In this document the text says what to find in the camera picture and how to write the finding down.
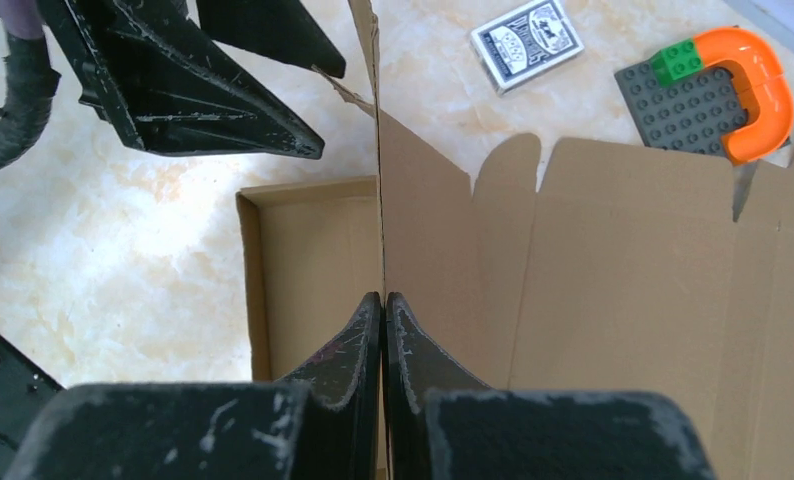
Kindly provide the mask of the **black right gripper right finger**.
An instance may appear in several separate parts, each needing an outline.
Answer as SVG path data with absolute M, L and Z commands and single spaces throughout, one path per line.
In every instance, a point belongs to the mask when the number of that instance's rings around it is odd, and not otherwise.
M 396 479 L 711 479 L 688 416 L 653 392 L 498 390 L 384 308 L 386 425 Z

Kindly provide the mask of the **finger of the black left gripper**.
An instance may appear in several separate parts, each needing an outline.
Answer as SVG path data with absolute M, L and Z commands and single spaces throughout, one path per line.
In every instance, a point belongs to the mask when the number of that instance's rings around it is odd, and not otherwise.
M 80 104 L 128 148 L 318 159 L 324 140 L 210 38 L 184 1 L 43 1 Z
M 346 60 L 299 0 L 197 0 L 213 40 L 342 79 Z

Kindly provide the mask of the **brown cardboard box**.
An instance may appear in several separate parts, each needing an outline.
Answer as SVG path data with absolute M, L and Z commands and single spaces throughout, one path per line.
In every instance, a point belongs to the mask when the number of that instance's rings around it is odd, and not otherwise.
M 241 190 L 252 375 L 276 379 L 361 297 L 403 293 L 423 329 L 485 382 L 636 389 L 677 402 L 721 479 L 794 479 L 794 148 L 739 214 L 728 162 L 659 153 L 589 113 L 553 146 L 494 148 L 471 178 L 415 134 L 452 81 L 397 85 L 380 61 L 384 227 L 375 181 Z M 782 63 L 794 96 L 794 54 Z

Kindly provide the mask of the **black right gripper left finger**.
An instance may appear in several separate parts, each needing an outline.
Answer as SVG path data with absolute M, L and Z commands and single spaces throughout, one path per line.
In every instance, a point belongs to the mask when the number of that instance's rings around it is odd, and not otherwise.
M 278 380 L 86 384 L 32 423 L 10 479 L 372 479 L 380 297 Z

